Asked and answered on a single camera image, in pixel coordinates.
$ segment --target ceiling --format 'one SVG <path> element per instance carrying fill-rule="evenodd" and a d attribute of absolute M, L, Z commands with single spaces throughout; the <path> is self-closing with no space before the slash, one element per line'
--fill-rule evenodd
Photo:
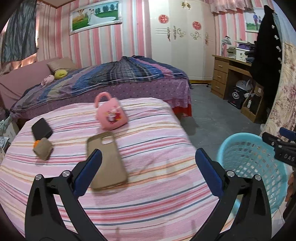
<path fill-rule="evenodd" d="M 59 7 L 64 6 L 67 3 L 70 3 L 74 0 L 40 0 L 40 1 L 52 6 L 54 8 L 59 8 Z"/>

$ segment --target picture frame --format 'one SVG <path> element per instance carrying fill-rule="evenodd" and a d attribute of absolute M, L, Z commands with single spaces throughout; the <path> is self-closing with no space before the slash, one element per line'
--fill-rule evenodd
<path fill-rule="evenodd" d="M 122 0 L 106 0 L 70 12 L 69 34 L 122 23 Z"/>
<path fill-rule="evenodd" d="M 244 12 L 244 25 L 246 32 L 259 33 L 265 12 L 263 7 L 254 7 L 252 12 Z"/>

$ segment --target beige pillow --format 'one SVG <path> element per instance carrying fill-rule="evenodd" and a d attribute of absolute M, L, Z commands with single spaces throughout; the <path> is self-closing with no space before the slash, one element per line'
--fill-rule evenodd
<path fill-rule="evenodd" d="M 55 73 L 59 69 L 65 69 L 67 71 L 73 71 L 77 69 L 77 66 L 72 62 L 69 57 L 61 58 L 47 63 L 50 70 Z"/>

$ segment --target wooden desk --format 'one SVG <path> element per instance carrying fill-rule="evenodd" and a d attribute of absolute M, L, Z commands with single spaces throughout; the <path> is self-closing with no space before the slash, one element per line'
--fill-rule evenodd
<path fill-rule="evenodd" d="M 236 73 L 252 77 L 249 72 L 252 65 L 233 58 L 218 55 L 213 57 L 215 57 L 215 65 L 211 92 L 222 99 L 227 99 L 229 87 L 239 80 Z"/>

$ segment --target phone case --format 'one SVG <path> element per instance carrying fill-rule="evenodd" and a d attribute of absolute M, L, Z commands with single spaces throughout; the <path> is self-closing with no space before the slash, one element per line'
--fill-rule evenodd
<path fill-rule="evenodd" d="M 52 135 L 52 129 L 44 118 L 41 118 L 32 125 L 32 132 L 35 140 L 41 140 L 44 137 L 48 139 Z"/>
<path fill-rule="evenodd" d="M 103 144 L 102 139 L 107 136 L 110 136 L 112 142 Z M 107 131 L 90 137 L 87 140 L 88 157 L 94 149 L 99 149 L 102 152 L 103 161 L 94 179 L 92 180 L 90 187 L 93 189 L 102 189 L 126 182 L 128 175 L 118 152 L 114 135 Z"/>

